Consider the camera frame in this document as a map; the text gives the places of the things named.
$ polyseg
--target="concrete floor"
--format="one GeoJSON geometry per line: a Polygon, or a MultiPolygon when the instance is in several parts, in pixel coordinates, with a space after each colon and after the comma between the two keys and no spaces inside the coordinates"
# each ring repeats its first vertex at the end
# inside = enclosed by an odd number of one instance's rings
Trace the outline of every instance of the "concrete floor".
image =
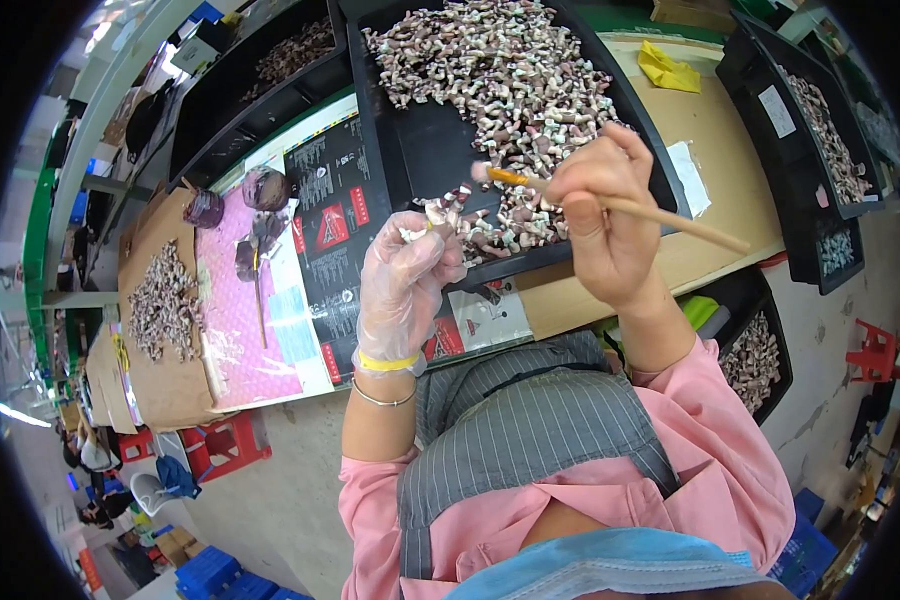
{"type": "MultiPolygon", "coordinates": [[[[844,462],[860,400],[844,353],[860,318],[900,331],[900,214],[861,219],[866,267],[827,296],[790,281],[786,264],[765,275],[790,351],[793,384],[762,430],[794,492],[827,501],[821,519],[847,503],[855,474],[844,462]]],[[[319,600],[338,598],[352,544],[337,513],[340,430],[346,393],[262,409],[273,456],[203,486],[186,509],[198,536],[249,570],[319,600]]]]}

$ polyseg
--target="yellow wristband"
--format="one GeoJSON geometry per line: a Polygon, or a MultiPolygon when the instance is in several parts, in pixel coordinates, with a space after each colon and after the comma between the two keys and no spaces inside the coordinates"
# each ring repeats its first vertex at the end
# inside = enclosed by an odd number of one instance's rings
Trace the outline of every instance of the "yellow wristband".
{"type": "Polygon", "coordinates": [[[367,354],[364,354],[360,349],[357,350],[357,355],[360,356],[360,367],[362,369],[380,373],[409,369],[417,364],[417,361],[420,359],[420,354],[417,354],[416,356],[404,358],[403,360],[374,360],[367,354]]]}

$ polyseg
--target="gray striped apron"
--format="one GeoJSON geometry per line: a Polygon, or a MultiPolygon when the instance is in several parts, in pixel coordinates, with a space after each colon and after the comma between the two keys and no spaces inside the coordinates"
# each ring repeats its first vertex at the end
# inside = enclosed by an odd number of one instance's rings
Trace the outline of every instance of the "gray striped apron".
{"type": "Polygon", "coordinates": [[[425,447],[400,475],[400,574],[433,577],[430,526],[484,492],[526,486],[588,461],[628,457],[663,498],[680,486],[650,418],[589,331],[424,374],[425,447]]]}

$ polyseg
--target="pink work shirt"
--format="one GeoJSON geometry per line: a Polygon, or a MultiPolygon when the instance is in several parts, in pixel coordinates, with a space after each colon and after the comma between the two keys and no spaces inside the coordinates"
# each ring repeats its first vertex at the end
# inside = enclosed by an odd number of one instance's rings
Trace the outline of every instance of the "pink work shirt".
{"type": "Polygon", "coordinates": [[[430,528],[433,578],[400,577],[397,477],[420,450],[391,462],[343,457],[339,513],[353,538],[342,598],[443,598],[479,570],[512,558],[550,498],[607,527],[652,527],[697,536],[725,552],[748,551],[761,573],[796,520],[787,477],[717,365],[717,343],[697,340],[676,364],[634,376],[680,489],[664,500],[630,458],[577,464],[528,486],[467,498],[430,528]]]}

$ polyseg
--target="blue face mask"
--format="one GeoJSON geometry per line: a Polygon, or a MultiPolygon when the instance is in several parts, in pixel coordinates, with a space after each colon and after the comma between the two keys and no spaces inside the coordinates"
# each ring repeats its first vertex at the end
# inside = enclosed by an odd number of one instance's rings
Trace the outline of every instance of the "blue face mask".
{"type": "Polygon", "coordinates": [[[774,581],[747,552],[645,527],[600,529],[528,546],[458,585],[446,600],[572,599],[612,590],[671,594],[774,581]]]}

